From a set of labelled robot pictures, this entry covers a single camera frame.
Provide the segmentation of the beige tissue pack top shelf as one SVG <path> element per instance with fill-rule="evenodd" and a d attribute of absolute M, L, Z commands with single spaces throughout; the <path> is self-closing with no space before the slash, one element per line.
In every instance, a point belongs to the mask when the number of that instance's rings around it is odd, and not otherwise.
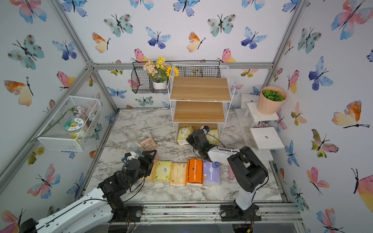
<path fill-rule="evenodd" d="M 186 185 L 187 163 L 173 163 L 171 170 L 170 185 Z"/>

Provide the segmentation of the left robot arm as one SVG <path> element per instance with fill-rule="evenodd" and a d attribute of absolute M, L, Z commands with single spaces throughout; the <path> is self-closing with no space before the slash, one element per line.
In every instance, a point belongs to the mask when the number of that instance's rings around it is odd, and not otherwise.
<path fill-rule="evenodd" d="M 30 218 L 20 226 L 21 233 L 84 233 L 109 222 L 114 215 L 127 217 L 128 208 L 121 196 L 140 179 L 150 175 L 157 151 L 144 151 L 139 158 L 125 163 L 119 170 L 100 182 L 97 188 L 60 211 L 34 220 Z"/>

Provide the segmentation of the orange tissue pack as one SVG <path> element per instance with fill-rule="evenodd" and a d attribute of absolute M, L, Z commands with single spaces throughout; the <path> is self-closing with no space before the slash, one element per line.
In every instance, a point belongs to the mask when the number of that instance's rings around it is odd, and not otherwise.
<path fill-rule="evenodd" d="M 186 186 L 202 186 L 204 182 L 204 165 L 201 159 L 188 160 L 186 169 Z"/>

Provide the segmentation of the yellow green tissue pack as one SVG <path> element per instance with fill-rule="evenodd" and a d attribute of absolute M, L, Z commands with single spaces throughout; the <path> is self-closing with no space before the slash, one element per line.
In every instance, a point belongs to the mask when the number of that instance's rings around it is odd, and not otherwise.
<path fill-rule="evenodd" d="M 157 161 L 153 181 L 155 183 L 169 183 L 171 178 L 173 163 L 172 161 Z"/>

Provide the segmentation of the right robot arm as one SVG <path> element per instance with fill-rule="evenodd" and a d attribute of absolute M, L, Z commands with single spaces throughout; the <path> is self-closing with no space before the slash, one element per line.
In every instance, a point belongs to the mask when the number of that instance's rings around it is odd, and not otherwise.
<path fill-rule="evenodd" d="M 254 204 L 254 196 L 269 178 L 266 167 L 248 146 L 227 149 L 210 144 L 206 128 L 194 131 L 186 141 L 204 160 L 229 165 L 240 186 L 234 203 L 220 207 L 221 220 L 253 220 L 259 209 Z"/>

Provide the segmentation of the purple tissue pack shelf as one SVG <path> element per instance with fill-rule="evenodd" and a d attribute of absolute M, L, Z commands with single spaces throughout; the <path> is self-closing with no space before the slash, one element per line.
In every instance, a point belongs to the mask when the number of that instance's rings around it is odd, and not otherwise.
<path fill-rule="evenodd" d="M 203 161 L 204 185 L 220 185 L 220 164 L 219 162 Z"/>

